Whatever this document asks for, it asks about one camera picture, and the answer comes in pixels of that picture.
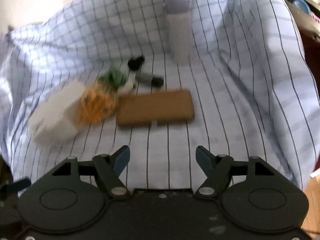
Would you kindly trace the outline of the white cardboard box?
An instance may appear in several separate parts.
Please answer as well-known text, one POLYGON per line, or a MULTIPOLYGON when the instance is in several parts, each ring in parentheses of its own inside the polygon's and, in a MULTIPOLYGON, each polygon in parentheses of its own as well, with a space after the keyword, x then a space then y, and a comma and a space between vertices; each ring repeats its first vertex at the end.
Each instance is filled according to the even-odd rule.
POLYGON ((84 84, 74 80, 39 104, 28 121, 31 138, 36 144, 51 146, 79 133, 76 121, 84 91, 84 84))

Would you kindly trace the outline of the grey black cylinder bottle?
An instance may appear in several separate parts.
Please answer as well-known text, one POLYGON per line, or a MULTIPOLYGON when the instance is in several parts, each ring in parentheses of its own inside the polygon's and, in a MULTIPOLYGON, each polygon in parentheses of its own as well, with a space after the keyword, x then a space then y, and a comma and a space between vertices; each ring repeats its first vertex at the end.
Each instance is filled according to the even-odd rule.
POLYGON ((151 86, 151 87, 162 87, 164 85, 164 79, 160 76, 154 76, 149 73, 140 73, 137 74, 135 79, 142 84, 151 86))

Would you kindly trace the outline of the orange crochet flower pouch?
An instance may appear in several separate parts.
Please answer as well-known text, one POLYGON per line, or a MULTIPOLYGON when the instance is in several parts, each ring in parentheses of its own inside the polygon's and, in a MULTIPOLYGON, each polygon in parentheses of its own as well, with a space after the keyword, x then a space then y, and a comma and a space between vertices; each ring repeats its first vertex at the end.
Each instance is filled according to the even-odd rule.
POLYGON ((102 123, 114 115, 117 104, 118 96, 114 91, 106 91, 100 83, 87 86, 80 99, 76 118, 77 126, 102 123))

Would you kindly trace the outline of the black dropper cap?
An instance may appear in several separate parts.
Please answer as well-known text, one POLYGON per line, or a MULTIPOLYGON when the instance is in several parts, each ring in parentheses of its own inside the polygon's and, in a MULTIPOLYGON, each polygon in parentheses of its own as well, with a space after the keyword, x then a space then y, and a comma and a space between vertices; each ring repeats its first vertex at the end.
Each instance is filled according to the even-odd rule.
POLYGON ((127 62, 127 66, 131 71, 138 71, 142 67, 143 63, 145 62, 145 57, 143 55, 138 57, 132 57, 127 62))

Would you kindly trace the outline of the brown leather case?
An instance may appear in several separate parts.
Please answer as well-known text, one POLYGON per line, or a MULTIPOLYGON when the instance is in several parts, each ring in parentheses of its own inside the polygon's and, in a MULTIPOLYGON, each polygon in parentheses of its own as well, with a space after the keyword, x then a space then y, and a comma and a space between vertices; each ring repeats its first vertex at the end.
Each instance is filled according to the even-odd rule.
POLYGON ((189 90, 169 90, 121 96, 116 123, 120 127, 149 126, 193 120, 194 104, 189 90))

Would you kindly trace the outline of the blue checkered cloth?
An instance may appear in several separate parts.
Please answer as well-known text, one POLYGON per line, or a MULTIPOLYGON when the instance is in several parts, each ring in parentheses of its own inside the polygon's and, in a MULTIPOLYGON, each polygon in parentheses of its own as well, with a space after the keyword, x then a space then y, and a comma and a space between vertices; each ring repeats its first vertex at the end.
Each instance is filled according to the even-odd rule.
POLYGON ((235 160, 258 156, 305 188, 319 156, 319 98, 284 0, 190 0, 186 66, 170 53, 165 1, 74 0, 1 37, 1 156, 13 177, 37 181, 68 156, 128 145, 127 187, 196 189, 202 145, 235 160), (47 149, 31 140, 28 120, 41 102, 138 55, 146 72, 164 76, 165 90, 190 90, 194 121, 121 129, 111 119, 47 149))

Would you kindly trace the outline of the green fabric scrunchie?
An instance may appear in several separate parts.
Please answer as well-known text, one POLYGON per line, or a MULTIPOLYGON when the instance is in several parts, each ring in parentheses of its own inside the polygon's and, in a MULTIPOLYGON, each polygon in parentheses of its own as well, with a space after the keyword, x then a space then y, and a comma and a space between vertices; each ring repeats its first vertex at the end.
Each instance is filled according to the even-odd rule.
POLYGON ((97 78, 97 83, 102 85, 106 91, 117 91, 127 83, 127 75, 119 68, 111 66, 105 74, 97 78))

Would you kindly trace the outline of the dark red cloth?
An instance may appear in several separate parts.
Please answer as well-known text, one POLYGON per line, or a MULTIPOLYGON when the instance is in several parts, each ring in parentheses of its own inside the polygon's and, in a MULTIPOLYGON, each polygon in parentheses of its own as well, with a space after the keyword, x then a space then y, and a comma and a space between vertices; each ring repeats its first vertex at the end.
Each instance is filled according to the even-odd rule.
POLYGON ((305 51, 306 64, 313 75, 319 98, 319 35, 301 28, 299 32, 305 51))

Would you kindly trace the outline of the cluttered side shelf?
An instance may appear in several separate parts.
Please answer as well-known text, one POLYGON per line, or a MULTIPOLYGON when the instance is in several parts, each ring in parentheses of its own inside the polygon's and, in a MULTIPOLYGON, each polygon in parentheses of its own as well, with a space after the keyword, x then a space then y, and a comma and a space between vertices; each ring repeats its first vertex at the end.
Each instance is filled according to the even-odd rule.
POLYGON ((285 0, 300 32, 319 42, 319 13, 307 0, 285 0))

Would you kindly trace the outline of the purple lidded water bottle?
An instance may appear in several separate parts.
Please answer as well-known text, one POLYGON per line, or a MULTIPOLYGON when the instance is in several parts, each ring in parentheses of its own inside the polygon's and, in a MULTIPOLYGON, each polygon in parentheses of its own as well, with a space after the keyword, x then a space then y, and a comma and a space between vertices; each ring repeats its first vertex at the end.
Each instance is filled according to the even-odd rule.
POLYGON ((166 0, 165 18, 170 53, 176 64, 186 66, 191 57, 190 0, 166 0))

